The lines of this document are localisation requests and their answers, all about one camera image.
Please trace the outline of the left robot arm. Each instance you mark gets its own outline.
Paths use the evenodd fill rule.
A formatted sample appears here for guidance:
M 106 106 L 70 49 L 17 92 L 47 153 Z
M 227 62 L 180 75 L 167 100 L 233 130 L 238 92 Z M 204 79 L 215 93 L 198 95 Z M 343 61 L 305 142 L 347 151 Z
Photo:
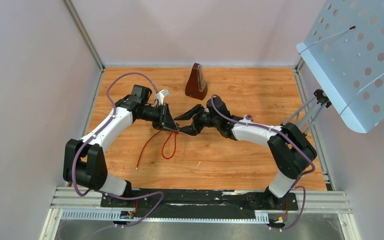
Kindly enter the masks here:
M 178 132 L 180 129 L 164 102 L 170 92 L 163 89 L 155 94 L 155 105 L 148 103 L 152 90 L 135 84 L 129 95 L 114 103 L 109 115 L 81 139 L 70 139 L 65 145 L 63 179 L 73 185 L 114 195 L 120 206 L 133 201 L 131 183 L 108 172 L 105 153 L 113 141 L 136 120 L 149 121 L 159 131 Z

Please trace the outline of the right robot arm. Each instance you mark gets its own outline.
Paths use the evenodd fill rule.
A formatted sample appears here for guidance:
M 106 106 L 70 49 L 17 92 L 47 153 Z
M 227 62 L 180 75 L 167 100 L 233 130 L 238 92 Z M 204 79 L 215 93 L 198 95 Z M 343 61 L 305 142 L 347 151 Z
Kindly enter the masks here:
M 265 201 L 272 209 L 285 203 L 285 195 L 302 176 L 315 171 L 313 161 L 317 152 L 297 125 L 291 122 L 265 125 L 256 123 L 250 114 L 233 115 L 218 95 L 213 95 L 206 106 L 197 104 L 175 120 L 191 120 L 190 125 L 180 128 L 182 133 L 190 136 L 200 134 L 204 128 L 215 128 L 224 138 L 268 148 L 278 168 L 266 188 Z

